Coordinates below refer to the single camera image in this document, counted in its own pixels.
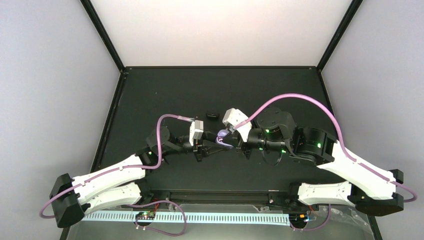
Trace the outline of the lilac earbud charging case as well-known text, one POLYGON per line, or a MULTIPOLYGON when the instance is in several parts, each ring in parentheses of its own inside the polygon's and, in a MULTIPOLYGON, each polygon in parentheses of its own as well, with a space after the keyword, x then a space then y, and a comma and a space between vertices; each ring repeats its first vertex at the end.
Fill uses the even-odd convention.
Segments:
POLYGON ((223 142, 224 137, 227 137, 230 134, 230 132, 226 129, 221 129, 217 133, 217 137, 215 138, 215 142, 221 146, 224 146, 226 148, 232 149, 233 146, 231 144, 223 142))

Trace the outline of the black earbud holder insert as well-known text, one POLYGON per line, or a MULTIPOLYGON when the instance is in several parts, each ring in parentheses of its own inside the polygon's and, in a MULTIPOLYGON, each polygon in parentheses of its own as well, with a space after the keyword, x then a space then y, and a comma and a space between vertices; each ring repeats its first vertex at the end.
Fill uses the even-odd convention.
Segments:
POLYGON ((205 115, 208 119, 211 119, 211 120, 217 120, 220 117, 220 114, 214 111, 207 111, 205 115))

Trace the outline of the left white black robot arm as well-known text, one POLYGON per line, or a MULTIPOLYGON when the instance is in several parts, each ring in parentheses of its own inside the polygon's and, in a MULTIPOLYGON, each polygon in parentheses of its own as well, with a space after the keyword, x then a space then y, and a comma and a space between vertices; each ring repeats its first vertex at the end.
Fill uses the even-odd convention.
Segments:
POLYGON ((202 125, 201 121, 192 122, 182 137, 172 136, 162 126, 148 136, 146 147, 118 163, 86 175, 58 176, 47 202, 56 226, 67 228, 99 210, 137 204, 150 194, 143 182, 147 171, 157 169, 167 154, 194 153, 201 160, 211 153, 209 147, 221 152, 230 149, 223 143, 228 130, 212 133, 204 131, 202 125))

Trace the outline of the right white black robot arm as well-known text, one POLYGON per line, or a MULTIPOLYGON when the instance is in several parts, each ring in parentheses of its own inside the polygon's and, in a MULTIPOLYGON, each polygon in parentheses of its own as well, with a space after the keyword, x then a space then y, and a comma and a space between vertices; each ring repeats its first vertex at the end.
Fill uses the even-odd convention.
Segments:
POLYGON ((226 111, 216 137, 218 144, 237 149, 245 158, 251 150, 262 155, 277 152, 280 158, 317 167, 342 178, 326 184, 291 183, 285 204, 293 210, 302 205, 345 205, 382 217, 404 209, 404 198, 396 192, 404 174, 398 169, 384 170, 342 148, 333 135, 311 127, 296 125, 289 112, 266 107, 253 121, 239 109, 226 111))

